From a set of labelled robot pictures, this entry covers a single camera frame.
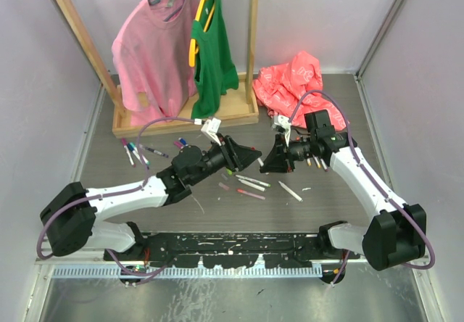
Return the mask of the green capped marker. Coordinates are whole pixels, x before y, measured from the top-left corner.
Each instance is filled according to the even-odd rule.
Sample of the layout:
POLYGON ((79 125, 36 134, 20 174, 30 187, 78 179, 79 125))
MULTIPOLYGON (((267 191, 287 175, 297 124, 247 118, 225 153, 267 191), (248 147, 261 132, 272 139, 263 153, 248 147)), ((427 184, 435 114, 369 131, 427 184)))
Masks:
POLYGON ((264 181, 259 181, 259 180, 255 179, 255 178, 250 178, 250 177, 246 177, 246 176, 242 176, 242 175, 235 175, 235 177, 237 177, 239 179, 243 179, 245 181, 255 183, 255 184, 259 184, 259 185, 264 186, 264 187, 271 187, 270 183, 267 183, 267 182, 264 182, 264 181))

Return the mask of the grey capped white marker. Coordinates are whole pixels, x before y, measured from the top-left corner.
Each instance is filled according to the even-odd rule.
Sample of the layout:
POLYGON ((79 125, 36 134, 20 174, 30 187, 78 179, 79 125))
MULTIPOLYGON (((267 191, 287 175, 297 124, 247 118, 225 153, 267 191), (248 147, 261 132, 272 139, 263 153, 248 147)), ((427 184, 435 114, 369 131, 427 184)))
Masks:
POLYGON ((255 184, 255 183, 252 183, 251 181, 247 181, 247 180, 244 180, 244 179, 239 179, 238 180, 240 183, 246 185, 246 186, 249 186, 253 189, 256 189, 258 191, 265 191, 265 187, 264 186, 260 186, 258 184, 255 184))

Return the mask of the pink pen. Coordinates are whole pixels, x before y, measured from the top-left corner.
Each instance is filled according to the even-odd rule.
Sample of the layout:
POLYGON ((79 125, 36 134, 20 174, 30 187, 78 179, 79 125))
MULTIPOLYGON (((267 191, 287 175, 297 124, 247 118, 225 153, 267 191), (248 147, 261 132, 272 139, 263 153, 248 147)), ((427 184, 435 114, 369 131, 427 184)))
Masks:
POLYGON ((243 195, 247 195, 248 197, 253 197, 255 199, 260 199, 260 200, 265 200, 265 197, 262 196, 262 195, 259 195, 259 194, 255 194, 255 193, 252 193, 250 191, 246 191, 246 190, 243 190, 243 189, 237 189, 236 190, 238 193, 240 194, 243 194, 243 195))

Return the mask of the clear pink pen cap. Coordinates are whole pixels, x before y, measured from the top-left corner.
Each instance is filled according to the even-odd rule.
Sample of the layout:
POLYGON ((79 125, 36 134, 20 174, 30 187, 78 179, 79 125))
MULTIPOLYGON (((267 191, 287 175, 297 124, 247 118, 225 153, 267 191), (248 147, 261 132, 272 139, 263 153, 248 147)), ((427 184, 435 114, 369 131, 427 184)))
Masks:
POLYGON ((218 186, 226 191, 230 190, 230 187, 225 185, 224 183, 220 182, 218 183, 218 186))

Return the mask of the yellow capped marker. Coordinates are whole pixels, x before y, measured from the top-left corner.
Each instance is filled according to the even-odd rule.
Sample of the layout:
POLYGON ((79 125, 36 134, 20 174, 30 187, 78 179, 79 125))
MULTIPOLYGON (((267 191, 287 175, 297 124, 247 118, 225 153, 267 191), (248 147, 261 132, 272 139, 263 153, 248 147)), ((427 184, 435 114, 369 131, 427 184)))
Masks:
POLYGON ((322 166, 320 164, 320 160, 317 157, 313 157, 313 160, 314 160, 315 165, 317 166, 317 168, 322 168, 322 166))

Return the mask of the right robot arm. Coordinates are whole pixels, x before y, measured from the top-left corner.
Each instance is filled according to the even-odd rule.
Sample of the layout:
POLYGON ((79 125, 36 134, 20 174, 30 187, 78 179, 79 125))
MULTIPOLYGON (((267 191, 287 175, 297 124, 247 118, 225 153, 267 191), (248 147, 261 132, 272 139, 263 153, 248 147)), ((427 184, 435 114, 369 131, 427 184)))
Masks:
POLYGON ((369 218, 367 227, 340 220, 321 226, 318 251, 328 260, 343 250, 362 255, 377 271, 403 265, 426 253, 426 212, 397 196, 363 157, 346 132, 338 132, 325 110, 305 115, 307 135, 290 138, 291 124, 283 115, 273 118, 275 143, 261 173, 290 173, 297 161, 312 157, 332 169, 348 185, 369 218))

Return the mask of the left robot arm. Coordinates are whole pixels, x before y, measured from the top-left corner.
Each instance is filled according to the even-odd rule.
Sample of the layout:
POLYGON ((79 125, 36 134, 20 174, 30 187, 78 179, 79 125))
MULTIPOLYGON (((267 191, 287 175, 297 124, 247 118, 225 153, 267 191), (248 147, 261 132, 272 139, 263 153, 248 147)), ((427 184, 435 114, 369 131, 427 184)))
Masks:
POLYGON ((237 144, 230 136, 221 136, 207 151, 193 145, 183 147, 169 167, 143 181, 103 189, 69 183, 41 211, 43 229, 37 254, 41 259, 47 257, 42 252, 46 239, 55 257, 92 248, 110 249, 129 261, 137 261, 145 253, 139 229, 131 222, 110 223, 110 218, 176 204, 191 195, 192 186, 220 169, 240 172, 261 156, 261 151, 237 144))

